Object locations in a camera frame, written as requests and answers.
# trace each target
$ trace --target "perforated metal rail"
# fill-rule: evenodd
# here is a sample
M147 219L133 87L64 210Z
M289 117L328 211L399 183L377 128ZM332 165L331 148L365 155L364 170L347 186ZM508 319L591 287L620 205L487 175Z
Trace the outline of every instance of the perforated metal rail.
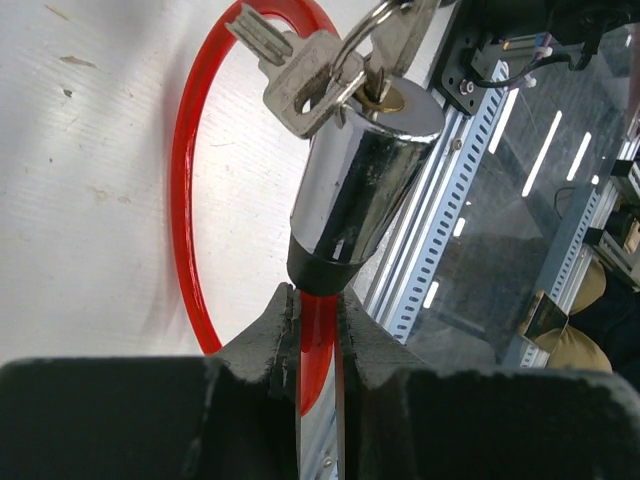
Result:
M494 72L493 80L498 81L507 76L506 65L500 63ZM440 201L437 207L429 212L432 216L426 223L429 230L400 301L391 313L390 321L383 322L389 333L402 343L406 343L433 282L436 268L453 233L471 182L502 113L506 94L505 89L487 91L478 114L469 126L466 141L456 154L458 158L451 162L450 180L443 184L438 192Z

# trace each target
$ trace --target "black cable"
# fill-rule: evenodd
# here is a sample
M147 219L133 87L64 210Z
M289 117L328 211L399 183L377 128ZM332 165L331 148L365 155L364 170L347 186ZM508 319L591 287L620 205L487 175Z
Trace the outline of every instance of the black cable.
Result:
M558 217L560 218L560 220L562 220L562 215L560 215L560 212L558 211L558 202L560 201L560 199L558 198L558 196L559 196L559 195L560 195L560 193L562 193L562 192L567 192L567 191L570 191L570 190L572 191L572 190L575 190L575 189L576 189L576 187L563 187L563 188L558 189L558 190L556 191L556 194L553 196L553 211L554 211L554 212L556 212L556 215L558 215ZM566 200L566 199L568 199L569 197L570 197L570 195L569 195L569 196L564 197L564 198L563 198L563 200Z
M599 18L599 25L594 28L591 32L591 35L584 42L584 47L582 48L582 54L580 55L580 59L577 63L573 62L573 57L568 53L556 53L550 55L546 58L541 58L540 60L535 60L531 62L529 65L524 67L522 71L517 74L515 77L508 78L502 82L491 82L484 80L481 78L479 74L476 74L476 78L474 79L474 83L480 88L504 88L510 87L520 81L527 75L529 75L534 70L537 70L542 67L546 67L547 65L553 65L555 63L568 63L569 70L572 72L581 72L591 62L591 59L594 55L598 53L598 49L600 48L600 42L602 41L602 37L607 31L607 25L609 25L612 21L615 21L614 17L604 15L602 18Z
M476 78L473 83L475 83L480 88L504 88L510 87L518 82L520 82L524 77L529 75L534 70L537 70L542 67L546 67L547 65L553 65L556 63L568 63L569 70L572 72L581 72L589 65L591 58L593 55L588 53L583 53L578 60L577 63L573 63L573 58L568 53L557 53L554 55L550 55L546 58L541 58L540 60L536 60L535 62L531 62L522 71L514 77L508 78L507 80L503 80L501 82L489 82L487 80L482 80L481 78Z

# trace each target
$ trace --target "lock cylinder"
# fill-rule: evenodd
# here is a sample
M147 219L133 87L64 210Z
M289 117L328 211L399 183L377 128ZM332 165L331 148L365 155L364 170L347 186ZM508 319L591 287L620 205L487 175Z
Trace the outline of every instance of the lock cylinder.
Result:
M361 89L312 140L291 215L287 270L316 296L343 290L371 258L444 129L419 85L393 78L382 103Z

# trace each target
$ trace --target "glass panel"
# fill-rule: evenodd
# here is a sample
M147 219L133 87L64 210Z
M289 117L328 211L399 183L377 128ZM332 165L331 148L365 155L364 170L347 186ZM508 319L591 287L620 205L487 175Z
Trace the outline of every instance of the glass panel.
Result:
M640 48L631 30L606 35L586 71L552 65L535 72L535 88L511 93L504 131L482 159L438 268L437 291L432 286L408 341L424 360L465 367L504 354L573 188L605 182L635 114L631 70Z

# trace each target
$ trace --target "scratch mark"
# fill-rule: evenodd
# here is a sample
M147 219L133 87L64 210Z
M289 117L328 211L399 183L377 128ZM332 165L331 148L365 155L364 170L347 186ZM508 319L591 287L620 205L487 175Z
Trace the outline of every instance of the scratch mark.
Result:
M50 12L55 13L56 15L58 15L60 18L62 18L63 20L69 21L71 20L71 18L69 17L69 15L67 15L66 13L64 13L62 10L56 8L56 7L52 7L51 5L45 5L44 8L46 8L47 10L49 10Z
M96 203L103 203L109 200L109 192L106 190L100 190L96 187L87 187L87 190L93 193Z
M73 55L60 57L60 61L69 63L71 65L80 65L81 67L98 68L95 63L88 62L87 60L82 60L81 58L74 57Z

